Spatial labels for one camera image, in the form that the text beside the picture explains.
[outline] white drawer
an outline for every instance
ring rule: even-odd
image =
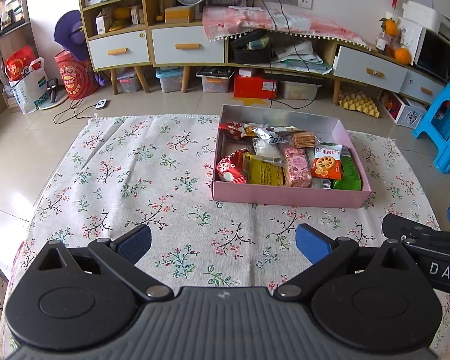
[[[145,31],[107,36],[91,40],[88,45],[95,69],[150,62]],[[109,55],[125,48],[127,50],[121,54]]]
[[[154,41],[155,63],[224,63],[225,41],[209,42],[203,27],[174,27],[151,30]],[[177,50],[177,44],[194,44],[198,48]]]
[[[340,47],[334,61],[334,75],[399,92],[407,69],[377,56]]]
[[[400,92],[431,104],[444,87],[420,73],[407,69]]]

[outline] fabric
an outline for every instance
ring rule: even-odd
[[[51,178],[13,266],[7,297],[43,244],[84,247],[139,224],[152,231],[138,268],[173,288],[278,285],[310,266],[295,246],[297,224],[331,238],[379,246],[394,212],[438,229],[427,197],[392,140],[350,132],[373,195],[360,209],[214,202],[218,118],[153,115],[91,119]],[[433,343],[450,350],[450,295],[438,293],[443,321]],[[15,347],[2,326],[2,355]]]
[[[334,38],[368,47],[358,34],[334,21],[305,13],[286,12],[285,17],[281,11],[275,9],[269,11],[273,19],[261,8],[205,7],[202,15],[203,29],[209,40],[217,40],[251,29],[288,33],[290,27],[290,32],[294,34]]]

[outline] pink checkered cloth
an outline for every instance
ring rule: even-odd
[[[340,26],[331,20],[321,19],[304,13],[286,12],[287,21],[281,11],[270,9],[269,13],[261,8],[247,7],[205,7],[203,10],[203,28],[209,40],[235,36],[251,29],[266,29],[290,32],[298,35],[320,36],[345,40],[368,47],[355,32]]]

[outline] blue lid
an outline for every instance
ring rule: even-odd
[[[162,79],[162,78],[165,78],[165,77],[181,76],[182,74],[183,74],[183,68],[182,67],[180,67],[178,69],[166,70],[166,71],[163,71],[161,67],[158,67],[156,69],[156,72],[155,72],[155,75],[159,79]]]

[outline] gray ribbed panel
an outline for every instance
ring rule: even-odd
[[[219,294],[227,292],[223,299]],[[433,360],[427,349],[368,355],[318,330],[305,309],[274,300],[266,288],[183,288],[147,305],[124,335],[82,353],[21,347],[10,360]]]

